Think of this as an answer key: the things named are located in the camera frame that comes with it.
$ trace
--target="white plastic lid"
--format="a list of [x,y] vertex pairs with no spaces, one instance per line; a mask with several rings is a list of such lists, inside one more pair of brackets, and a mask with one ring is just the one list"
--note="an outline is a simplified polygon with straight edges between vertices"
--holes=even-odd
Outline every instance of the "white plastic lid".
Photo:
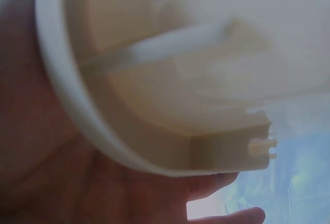
[[329,48],[309,44],[322,51],[312,65],[297,49],[318,6],[306,16],[284,14],[287,0],[246,1],[37,0],[48,74],[81,131],[123,165],[266,168],[276,140],[265,100],[328,89]]

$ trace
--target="white plastic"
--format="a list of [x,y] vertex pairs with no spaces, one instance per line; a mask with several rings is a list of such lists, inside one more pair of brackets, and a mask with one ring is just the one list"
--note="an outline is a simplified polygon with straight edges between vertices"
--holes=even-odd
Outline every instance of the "white plastic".
[[271,74],[256,82],[263,71],[251,70],[274,44],[249,19],[193,20],[189,8],[168,16],[167,1],[36,0],[44,62],[64,107],[91,142],[132,169],[178,177],[266,168],[276,140],[253,107],[303,90],[297,78],[284,91]]

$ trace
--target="skin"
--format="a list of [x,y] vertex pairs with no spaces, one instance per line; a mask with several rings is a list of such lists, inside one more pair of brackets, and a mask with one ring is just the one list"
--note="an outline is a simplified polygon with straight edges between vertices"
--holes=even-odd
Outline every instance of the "skin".
[[127,169],[89,144],[44,71],[34,0],[0,0],[0,44],[1,223],[263,223],[259,208],[187,220],[187,201],[236,173],[166,178]]

